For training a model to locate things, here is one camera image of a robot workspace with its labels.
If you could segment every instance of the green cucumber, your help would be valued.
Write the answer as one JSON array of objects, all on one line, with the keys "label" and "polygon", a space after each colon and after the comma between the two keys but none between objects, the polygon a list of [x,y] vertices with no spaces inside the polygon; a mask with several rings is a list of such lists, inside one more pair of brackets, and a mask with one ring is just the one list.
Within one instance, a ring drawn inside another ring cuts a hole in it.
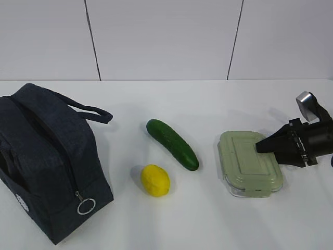
[{"label": "green cucumber", "polygon": [[192,148],[169,125],[152,119],[146,124],[148,133],[161,143],[185,168],[195,171],[199,161]]}]

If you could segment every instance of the lunch bag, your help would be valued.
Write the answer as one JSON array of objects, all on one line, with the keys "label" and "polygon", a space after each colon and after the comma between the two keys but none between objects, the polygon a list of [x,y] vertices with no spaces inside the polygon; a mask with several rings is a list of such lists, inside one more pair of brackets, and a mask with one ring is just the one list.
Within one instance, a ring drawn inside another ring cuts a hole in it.
[{"label": "lunch bag", "polygon": [[110,113],[28,83],[0,98],[0,117],[0,178],[54,244],[113,201],[86,121]]}]

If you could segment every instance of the zipper pull ring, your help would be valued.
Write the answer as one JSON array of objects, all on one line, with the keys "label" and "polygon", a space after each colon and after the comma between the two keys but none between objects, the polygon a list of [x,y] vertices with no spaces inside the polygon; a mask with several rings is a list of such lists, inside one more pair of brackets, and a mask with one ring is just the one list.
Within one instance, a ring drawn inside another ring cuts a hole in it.
[{"label": "zipper pull ring", "polygon": [[75,192],[75,195],[80,199],[81,202],[83,202],[84,198],[81,196],[81,194],[78,191]]},{"label": "zipper pull ring", "polygon": [[[80,200],[80,204],[78,205],[78,208],[77,208],[77,212],[78,212],[79,215],[86,215],[86,214],[89,214],[92,210],[94,210],[94,208],[95,208],[95,206],[96,206],[96,201],[95,201],[94,199],[92,199],[92,198],[84,199],[78,191],[75,192],[75,195],[76,195],[76,196],[79,198],[79,200]],[[88,211],[86,211],[86,212],[81,212],[81,211],[80,211],[80,207],[81,207],[81,205],[82,205],[83,203],[85,203],[85,202],[89,202],[89,201],[92,202],[92,207],[91,207]]]}]

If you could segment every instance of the glass food container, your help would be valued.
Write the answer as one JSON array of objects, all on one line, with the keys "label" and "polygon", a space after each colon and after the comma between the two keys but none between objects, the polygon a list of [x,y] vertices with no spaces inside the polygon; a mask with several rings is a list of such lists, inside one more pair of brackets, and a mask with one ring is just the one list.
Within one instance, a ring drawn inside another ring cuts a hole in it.
[{"label": "glass food container", "polygon": [[260,154],[255,144],[265,136],[256,132],[228,131],[218,144],[223,179],[237,197],[268,197],[279,191],[283,175],[273,153]]}]

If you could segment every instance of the lemon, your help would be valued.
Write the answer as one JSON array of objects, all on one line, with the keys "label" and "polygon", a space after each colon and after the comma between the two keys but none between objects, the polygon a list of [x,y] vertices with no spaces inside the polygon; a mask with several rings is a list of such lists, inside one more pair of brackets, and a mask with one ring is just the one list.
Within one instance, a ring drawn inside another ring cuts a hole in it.
[{"label": "lemon", "polygon": [[141,183],[145,190],[155,197],[167,194],[170,189],[168,173],[157,165],[147,165],[143,168]]}]

